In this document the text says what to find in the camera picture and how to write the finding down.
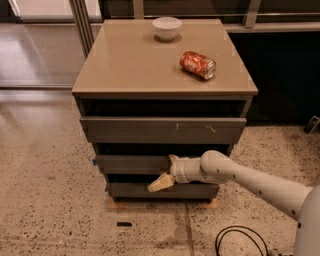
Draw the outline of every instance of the bowl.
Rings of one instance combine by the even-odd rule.
[[[182,22],[173,17],[162,17],[152,21],[155,34],[161,41],[172,41],[178,34]]]

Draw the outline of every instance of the soda can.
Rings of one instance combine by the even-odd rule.
[[[209,80],[216,71],[216,62],[213,59],[192,51],[182,55],[180,65],[205,80]]]

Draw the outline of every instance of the terrazzo floor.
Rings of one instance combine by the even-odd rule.
[[[70,92],[0,91],[0,255],[216,255],[230,225],[254,229],[269,249],[292,248],[296,223],[239,185],[202,201],[124,201],[104,192]],[[231,158],[315,186],[320,134],[299,126],[246,127]],[[130,222],[131,227],[117,226]],[[260,255],[230,233],[221,255]]]

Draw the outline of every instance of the black cable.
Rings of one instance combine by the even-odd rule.
[[[256,235],[260,238],[260,240],[262,241],[262,243],[263,243],[263,245],[264,245],[264,248],[265,248],[265,250],[266,250],[266,256],[268,255],[268,247],[267,247],[265,241],[263,240],[263,238],[262,238],[256,231],[254,231],[254,230],[251,229],[251,228],[245,227],[245,226],[237,226],[237,225],[235,225],[235,226],[229,226],[229,227],[227,227],[227,228],[222,229],[222,230],[219,232],[219,234],[217,235],[216,240],[215,240],[215,250],[216,250],[217,256],[220,255],[220,254],[219,254],[219,249],[220,249],[220,245],[221,245],[221,242],[222,242],[223,237],[224,237],[227,233],[232,232],[232,231],[240,232],[240,233],[246,235],[247,237],[249,237],[249,238],[251,239],[251,241],[253,241],[254,244],[257,246],[257,248],[259,249],[261,255],[263,256],[263,253],[262,253],[261,248],[258,246],[258,244],[256,243],[256,241],[255,241],[250,235],[248,235],[247,233],[245,233],[245,232],[242,231],[242,230],[232,229],[232,228],[243,228],[243,229],[249,230],[249,231],[251,231],[252,233],[256,234]],[[221,237],[220,240],[219,240],[220,234],[222,234],[224,231],[226,231],[226,232],[222,235],[222,237]]]
[[[256,247],[259,249],[261,256],[263,256],[262,250],[261,250],[260,246],[257,244],[257,242],[256,242],[250,235],[248,235],[246,232],[244,232],[244,231],[242,231],[242,230],[239,230],[239,229],[231,229],[231,230],[228,230],[228,231],[226,231],[226,232],[221,236],[221,239],[220,239],[220,241],[219,241],[219,243],[218,243],[218,246],[217,246],[217,248],[216,248],[217,256],[220,255],[219,251],[220,251],[220,245],[221,245],[221,242],[222,242],[222,238],[223,238],[226,234],[228,234],[228,233],[230,233],[230,232],[240,232],[240,233],[244,234],[245,236],[247,236],[247,237],[256,245]]]
[[[260,238],[260,240],[263,242],[263,245],[264,245],[264,247],[265,247],[265,249],[266,249],[266,255],[268,254],[268,248],[267,248],[267,245],[266,245],[265,241],[263,240],[263,238],[262,238],[256,231],[254,231],[254,230],[251,229],[251,228],[245,227],[245,226],[237,226],[237,225],[235,225],[235,226],[229,226],[229,227],[227,227],[227,228],[222,229],[222,230],[219,232],[219,234],[217,235],[217,238],[216,238],[216,242],[215,242],[215,247],[216,247],[216,248],[217,248],[217,240],[218,240],[218,238],[219,238],[219,235],[220,235],[222,232],[224,232],[225,230],[230,229],[230,228],[243,228],[243,229],[247,229],[247,230],[251,231],[252,233],[256,234],[256,235]]]

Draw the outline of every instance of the drawer front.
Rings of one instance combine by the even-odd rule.
[[[105,174],[151,174],[160,175],[170,168],[166,156],[104,156],[97,155],[96,161]]]
[[[212,199],[215,198],[219,185],[216,184],[175,184],[170,188],[149,192],[144,183],[108,184],[109,195],[126,198],[175,198],[175,199]]]
[[[91,143],[235,144],[245,118],[82,117]]]

